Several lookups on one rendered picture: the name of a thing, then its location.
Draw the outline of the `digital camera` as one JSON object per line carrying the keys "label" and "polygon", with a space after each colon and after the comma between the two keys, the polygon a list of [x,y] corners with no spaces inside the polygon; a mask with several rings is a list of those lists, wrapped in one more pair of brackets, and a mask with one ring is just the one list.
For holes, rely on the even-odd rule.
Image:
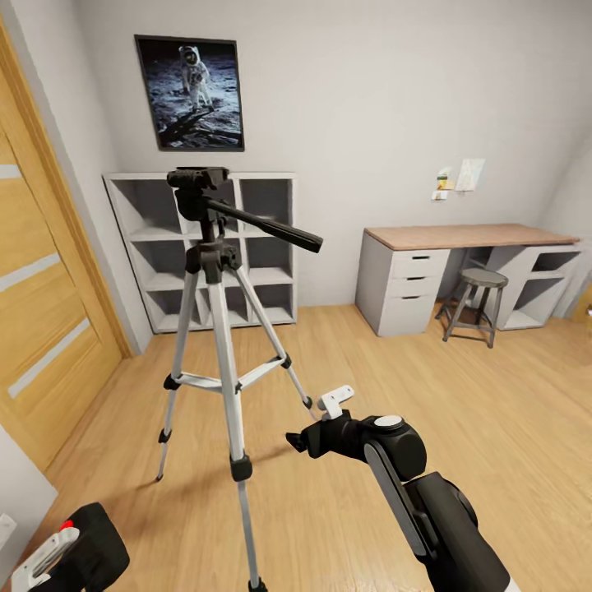
{"label": "digital camera", "polygon": [[47,574],[53,576],[76,554],[84,558],[102,552],[104,556],[92,569],[92,580],[86,585],[84,592],[103,592],[117,581],[130,564],[130,557],[121,536],[100,502],[80,507],[62,524],[59,531],[68,527],[79,530],[78,538]]}

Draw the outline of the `camera tripod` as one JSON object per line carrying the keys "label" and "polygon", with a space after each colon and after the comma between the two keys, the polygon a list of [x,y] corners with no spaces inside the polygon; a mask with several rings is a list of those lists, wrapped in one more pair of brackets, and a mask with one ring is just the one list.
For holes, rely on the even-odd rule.
{"label": "camera tripod", "polygon": [[[249,592],[268,592],[266,584],[262,583],[257,573],[256,549],[252,533],[252,522],[249,509],[246,479],[252,477],[252,462],[245,453],[243,435],[243,415],[241,408],[241,392],[245,391],[254,382],[262,379],[269,372],[279,366],[285,368],[292,378],[298,393],[302,397],[305,407],[308,408],[313,422],[317,416],[312,411],[312,398],[306,396],[299,383],[293,368],[292,360],[288,353],[284,352],[277,335],[272,328],[262,308],[260,300],[253,289],[243,269],[242,260],[232,245],[224,243],[224,227],[230,222],[230,217],[245,221],[259,227],[267,234],[271,234],[281,240],[319,253],[324,238],[293,229],[275,220],[262,219],[255,215],[237,210],[224,198],[214,201],[211,197],[203,196],[203,190],[210,187],[212,191],[220,189],[220,183],[228,182],[229,170],[224,167],[177,167],[176,171],[169,171],[168,184],[173,187],[174,195],[178,198],[178,209],[184,219],[196,221],[201,225],[202,240],[197,245],[186,251],[186,279],[184,281],[183,299],[179,315],[177,339],[173,352],[172,373],[165,379],[164,388],[170,390],[169,403],[165,419],[164,429],[160,432],[159,443],[163,443],[160,459],[160,469],[157,481],[163,477],[164,461],[169,439],[171,437],[171,424],[178,388],[186,386],[205,389],[211,392],[223,394],[224,412],[228,424],[229,436],[229,463],[233,480],[238,484],[238,495],[243,520],[243,531],[246,543],[247,562],[249,565],[250,581],[247,583]],[[219,225],[219,237],[215,238],[213,224]],[[232,269],[243,292],[256,313],[272,348],[277,355],[261,364],[258,368],[248,372],[238,379],[236,362],[234,361],[233,341],[231,340],[231,328],[227,302],[225,299],[223,270],[225,267]],[[216,353],[218,366],[220,367],[220,379],[213,377],[197,376],[182,371],[185,347],[188,338],[188,330],[192,317],[192,309],[196,305],[195,291],[200,269],[206,273],[206,283],[209,289],[210,307],[212,311],[213,331],[215,333]]]}

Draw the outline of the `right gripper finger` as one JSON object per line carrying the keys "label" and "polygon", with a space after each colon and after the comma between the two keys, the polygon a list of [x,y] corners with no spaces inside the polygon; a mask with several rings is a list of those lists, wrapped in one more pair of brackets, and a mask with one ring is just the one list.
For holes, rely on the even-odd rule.
{"label": "right gripper finger", "polygon": [[303,430],[301,433],[290,433],[287,432],[285,434],[286,439],[288,442],[300,453],[307,450],[306,440],[303,434]]}

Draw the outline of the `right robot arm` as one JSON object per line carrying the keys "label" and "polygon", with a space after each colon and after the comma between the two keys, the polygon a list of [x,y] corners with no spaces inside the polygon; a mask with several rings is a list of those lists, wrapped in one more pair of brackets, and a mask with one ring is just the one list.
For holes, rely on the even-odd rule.
{"label": "right robot arm", "polygon": [[332,451],[368,463],[435,592],[520,592],[458,487],[437,471],[414,479],[427,463],[416,430],[395,415],[352,419],[348,409],[340,410],[352,396],[350,386],[322,395],[322,421],[287,432],[288,442],[314,459]]}

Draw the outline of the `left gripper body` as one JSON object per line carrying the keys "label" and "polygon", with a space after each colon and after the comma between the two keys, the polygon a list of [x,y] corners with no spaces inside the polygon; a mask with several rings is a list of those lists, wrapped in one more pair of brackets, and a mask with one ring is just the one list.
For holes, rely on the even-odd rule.
{"label": "left gripper body", "polygon": [[82,559],[80,554],[69,558],[53,576],[31,592],[84,592],[92,574]]}

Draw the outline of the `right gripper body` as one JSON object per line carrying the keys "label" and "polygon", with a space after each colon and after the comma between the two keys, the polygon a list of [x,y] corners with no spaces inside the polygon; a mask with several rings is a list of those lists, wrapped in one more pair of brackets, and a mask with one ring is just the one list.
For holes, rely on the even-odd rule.
{"label": "right gripper body", "polygon": [[317,459],[327,452],[336,452],[343,456],[349,456],[344,447],[344,428],[352,419],[348,409],[342,409],[342,415],[334,420],[322,422],[317,420],[311,426],[303,430],[308,454]]}

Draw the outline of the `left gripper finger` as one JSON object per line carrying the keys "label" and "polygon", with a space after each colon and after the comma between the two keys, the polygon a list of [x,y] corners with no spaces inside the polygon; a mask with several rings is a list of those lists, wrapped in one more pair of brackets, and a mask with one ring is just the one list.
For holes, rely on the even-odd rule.
{"label": "left gripper finger", "polygon": [[84,557],[82,560],[84,561],[86,567],[90,572],[92,569],[99,563],[99,560],[104,556],[102,552],[93,553],[90,556]]}

